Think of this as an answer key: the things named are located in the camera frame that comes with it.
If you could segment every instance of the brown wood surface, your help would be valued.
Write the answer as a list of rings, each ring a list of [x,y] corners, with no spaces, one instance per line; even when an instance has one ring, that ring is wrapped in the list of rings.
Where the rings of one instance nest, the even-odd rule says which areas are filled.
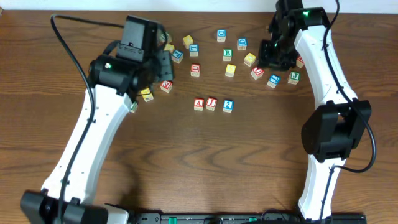
[[[73,131],[84,84],[50,26],[49,11],[4,11],[0,17],[0,223],[25,223],[19,200],[25,189],[40,190]],[[175,65],[173,90],[157,87],[155,100],[141,98],[136,114],[120,126],[104,163],[96,203],[168,213],[262,212],[293,209],[301,196],[308,161],[300,131],[314,110],[305,69],[298,85],[276,89],[265,75],[254,80],[243,64],[268,39],[271,13],[63,12],[123,24],[128,14],[164,24],[184,59]],[[122,30],[57,21],[83,68],[120,39]],[[228,30],[217,43],[217,29]],[[199,44],[190,58],[182,37]],[[398,15],[342,14],[333,41],[346,78],[373,108],[370,124],[377,161],[365,174],[341,172],[334,212],[363,212],[369,223],[398,223]],[[236,51],[236,39],[249,45]],[[234,49],[234,78],[225,77],[222,49]],[[201,64],[200,78],[190,76]],[[195,97],[219,100],[215,111],[193,110]],[[224,99],[235,102],[222,112]],[[347,165],[368,163],[367,133]]]

